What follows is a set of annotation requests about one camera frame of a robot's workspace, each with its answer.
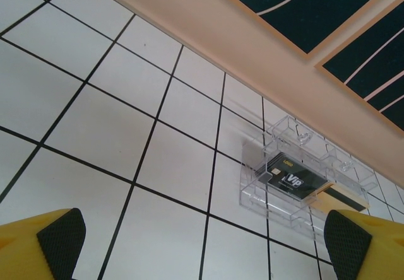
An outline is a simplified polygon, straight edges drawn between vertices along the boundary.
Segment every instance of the yellow object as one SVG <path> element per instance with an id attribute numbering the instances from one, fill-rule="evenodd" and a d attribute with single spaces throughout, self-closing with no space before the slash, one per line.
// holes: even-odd
<path id="1" fill-rule="evenodd" d="M 0 279 L 53 280 L 37 233 L 70 209 L 23 219 L 0 226 Z"/>
<path id="2" fill-rule="evenodd" d="M 353 211 L 338 212 L 372 235 L 357 280 L 404 279 L 404 225 Z"/>

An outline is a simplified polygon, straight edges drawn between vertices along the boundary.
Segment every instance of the black panel with white lines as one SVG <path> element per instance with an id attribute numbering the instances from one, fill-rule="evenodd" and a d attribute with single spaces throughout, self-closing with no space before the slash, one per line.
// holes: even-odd
<path id="1" fill-rule="evenodd" d="M 404 2 L 323 67 L 404 130 Z"/>
<path id="2" fill-rule="evenodd" d="M 239 0 L 310 53 L 370 0 Z"/>

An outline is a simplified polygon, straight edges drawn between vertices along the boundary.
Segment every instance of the card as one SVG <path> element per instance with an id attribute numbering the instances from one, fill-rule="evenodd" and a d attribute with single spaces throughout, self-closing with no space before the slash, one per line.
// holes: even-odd
<path id="1" fill-rule="evenodd" d="M 256 171 L 260 182 L 272 185 L 298 200 L 303 200 L 328 183 L 324 177 L 308 170 L 285 153 L 280 153 L 267 162 L 266 171 L 264 168 Z"/>

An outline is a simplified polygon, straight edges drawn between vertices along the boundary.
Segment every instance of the black rubber pad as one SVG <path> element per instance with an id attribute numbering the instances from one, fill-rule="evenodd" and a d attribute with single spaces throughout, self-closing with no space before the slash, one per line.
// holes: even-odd
<path id="1" fill-rule="evenodd" d="M 55 280 L 71 280 L 85 236 L 86 226 L 79 209 L 71 209 L 37 233 Z"/>
<path id="2" fill-rule="evenodd" d="M 324 226 L 324 240 L 338 280 L 355 280 L 372 242 L 372 235 L 332 210 Z"/>

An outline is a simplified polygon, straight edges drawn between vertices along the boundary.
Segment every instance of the white tile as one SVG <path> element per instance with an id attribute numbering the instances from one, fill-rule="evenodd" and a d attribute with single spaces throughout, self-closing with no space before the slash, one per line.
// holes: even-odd
<path id="1" fill-rule="evenodd" d="M 298 248 L 311 255 L 316 255 L 313 239 L 286 228 L 274 221 L 269 221 L 270 237 L 291 247 Z"/>
<path id="2" fill-rule="evenodd" d="M 273 242 L 270 243 L 270 250 L 273 280 L 320 279 L 316 259 Z"/>
<path id="3" fill-rule="evenodd" d="M 188 48 L 182 51 L 174 76 L 220 102 L 223 71 Z"/>
<path id="4" fill-rule="evenodd" d="M 205 220 L 135 188 L 103 279 L 197 279 Z"/>
<path id="5" fill-rule="evenodd" d="M 111 44 L 51 5 L 40 8 L 4 38 L 83 79 Z"/>
<path id="6" fill-rule="evenodd" d="M 223 105 L 245 119 L 263 126 L 263 104 L 261 95 L 244 86 L 230 75 L 226 75 Z"/>
<path id="7" fill-rule="evenodd" d="M 266 239 L 209 219 L 203 279 L 268 279 Z"/>
<path id="8" fill-rule="evenodd" d="M 133 52 L 171 73 L 181 44 L 135 16 L 118 41 Z"/>
<path id="9" fill-rule="evenodd" d="M 132 16 L 114 0 L 53 0 L 52 4 L 113 39 Z"/>
<path id="10" fill-rule="evenodd" d="M 40 140 L 81 81 L 0 42 L 0 125 Z"/>
<path id="11" fill-rule="evenodd" d="M 0 194 L 33 149 L 34 144 L 0 131 Z"/>
<path id="12" fill-rule="evenodd" d="M 86 224 L 75 279 L 98 277 L 129 184 L 41 149 L 0 206 L 0 224 L 77 207 Z"/>
<path id="13" fill-rule="evenodd" d="M 379 181 L 381 190 L 383 191 L 386 202 L 397 210 L 404 212 L 404 202 L 402 201 L 396 185 L 386 177 L 376 172 L 377 180 Z"/>
<path id="14" fill-rule="evenodd" d="M 327 247 L 324 244 L 317 243 L 317 253 L 318 253 L 319 258 L 322 258 L 324 260 L 327 260 L 328 262 L 331 262 Z"/>
<path id="15" fill-rule="evenodd" d="M 404 214 L 400 213 L 396 209 L 390 208 L 391 215 L 393 217 L 394 222 L 403 223 L 404 224 Z"/>
<path id="16" fill-rule="evenodd" d="M 214 147 L 219 104 L 173 79 L 159 119 Z"/>
<path id="17" fill-rule="evenodd" d="M 370 205 L 369 212 L 371 216 L 391 220 L 387 204 L 369 195 L 369 205 Z"/>
<path id="18" fill-rule="evenodd" d="M 241 161 L 242 145 L 262 134 L 255 125 L 250 124 L 235 113 L 222 109 L 220 120 L 218 150 Z"/>
<path id="19" fill-rule="evenodd" d="M 404 200 L 404 189 L 397 185 L 398 193 L 400 194 L 401 198 Z"/>
<path id="20" fill-rule="evenodd" d="M 157 123 L 136 182 L 204 211 L 213 150 Z"/>
<path id="21" fill-rule="evenodd" d="M 210 212 L 266 236 L 266 219 L 239 204 L 241 165 L 217 154 Z"/>
<path id="22" fill-rule="evenodd" d="M 371 189 L 369 191 L 369 193 L 372 194 L 373 196 L 376 196 L 379 199 L 384 200 L 383 193 L 381 192 L 381 188 L 380 188 L 379 184 L 377 184 L 377 186 L 375 188 Z"/>
<path id="23" fill-rule="evenodd" d="M 170 76 L 119 45 L 113 46 L 90 83 L 156 115 Z"/>
<path id="24" fill-rule="evenodd" d="M 47 144 L 132 180 L 153 119 L 86 86 Z"/>
<path id="25" fill-rule="evenodd" d="M 321 279 L 337 280 L 334 267 L 324 262 L 320 262 Z"/>
<path id="26" fill-rule="evenodd" d="M 0 0 L 0 32 L 42 2 L 43 0 Z"/>
<path id="27" fill-rule="evenodd" d="M 264 99 L 264 118 L 265 118 L 265 129 L 269 126 L 276 124 L 279 120 L 289 115 L 282 109 L 278 108 L 273 103 Z"/>

